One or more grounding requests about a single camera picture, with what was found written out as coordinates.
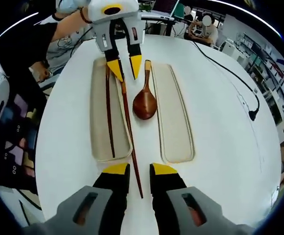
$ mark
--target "wooden spoon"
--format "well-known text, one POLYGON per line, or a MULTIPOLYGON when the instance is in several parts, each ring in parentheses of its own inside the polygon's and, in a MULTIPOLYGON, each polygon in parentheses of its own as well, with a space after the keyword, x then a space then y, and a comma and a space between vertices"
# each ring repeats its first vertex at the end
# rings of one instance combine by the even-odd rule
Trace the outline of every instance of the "wooden spoon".
POLYGON ((149 88, 149 79, 151 74, 152 63, 150 60, 145 61, 145 85, 144 88, 136 95, 133 101, 133 111, 139 119, 150 119, 157 110, 157 101, 149 88))

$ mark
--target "person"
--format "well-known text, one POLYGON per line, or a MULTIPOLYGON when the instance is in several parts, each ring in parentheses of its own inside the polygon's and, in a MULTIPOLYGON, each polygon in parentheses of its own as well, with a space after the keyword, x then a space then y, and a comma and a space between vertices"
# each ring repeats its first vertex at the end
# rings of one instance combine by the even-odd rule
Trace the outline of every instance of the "person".
MULTIPOLYGON (((73 0, 60 0, 56 12, 40 24, 58 23, 77 10, 73 0)), ((75 49, 87 38, 89 26, 82 27, 72 34, 49 44, 46 60, 34 63, 31 68, 40 82, 52 75, 60 74, 75 49)))
POLYGON ((211 14, 205 14, 200 22, 193 21, 188 29, 188 33, 184 35, 184 39, 205 44, 207 46, 215 45, 218 39, 218 29, 214 26, 215 18, 211 14), (209 19, 208 23, 203 23, 204 19, 209 19), (196 36, 192 30, 195 26, 202 28, 200 36, 196 36))

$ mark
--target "white table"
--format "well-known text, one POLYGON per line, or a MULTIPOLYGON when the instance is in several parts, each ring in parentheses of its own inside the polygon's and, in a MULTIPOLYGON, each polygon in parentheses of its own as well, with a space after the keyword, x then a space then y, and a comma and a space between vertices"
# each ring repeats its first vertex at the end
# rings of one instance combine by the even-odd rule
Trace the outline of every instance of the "white table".
MULTIPOLYGON (((126 42, 117 44, 132 104, 144 84, 144 64, 134 81, 126 42)), ((256 87, 235 60, 210 47, 200 47, 256 87)), ((263 219, 280 182, 281 153, 277 129, 262 94, 258 92, 261 106, 252 122, 242 103, 246 101, 255 110, 255 97, 233 75, 209 62, 191 42, 147 35, 141 50, 143 60, 173 66, 187 106, 196 155, 191 162, 171 166, 187 186, 197 187, 221 204, 224 216, 234 223, 254 225, 263 219)), ((47 102, 36 150, 37 187, 46 219, 77 190, 92 186, 108 165, 92 157, 89 129, 92 64, 102 56, 93 40, 84 42, 67 63, 47 102)), ((121 234, 153 235, 158 228, 151 203, 149 164, 162 163, 157 117, 140 121, 131 111, 131 124, 144 199, 140 199, 131 164, 121 234)))

